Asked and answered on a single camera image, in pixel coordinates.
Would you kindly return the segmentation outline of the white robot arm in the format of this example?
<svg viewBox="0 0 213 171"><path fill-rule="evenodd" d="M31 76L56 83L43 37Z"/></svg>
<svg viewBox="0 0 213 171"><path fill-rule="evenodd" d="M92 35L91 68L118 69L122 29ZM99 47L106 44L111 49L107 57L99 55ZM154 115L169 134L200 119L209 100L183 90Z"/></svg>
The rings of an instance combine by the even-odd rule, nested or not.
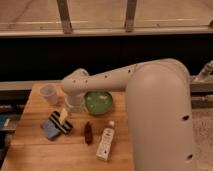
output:
<svg viewBox="0 0 213 171"><path fill-rule="evenodd" d="M69 109L88 91L123 91L135 171L198 171L190 74L175 59L132 64L96 75L78 69L61 81Z"/></svg>

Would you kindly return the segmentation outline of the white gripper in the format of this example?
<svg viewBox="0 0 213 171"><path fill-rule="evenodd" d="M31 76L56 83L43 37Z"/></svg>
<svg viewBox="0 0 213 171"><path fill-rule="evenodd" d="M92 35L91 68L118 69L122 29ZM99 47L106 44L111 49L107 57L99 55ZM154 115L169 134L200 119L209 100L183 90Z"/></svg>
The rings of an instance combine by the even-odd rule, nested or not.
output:
<svg viewBox="0 0 213 171"><path fill-rule="evenodd" d="M62 109L59 117L59 122L64 124L67 120L68 113L81 113L84 108L84 98L82 94L67 95L65 97L65 108Z"/></svg>

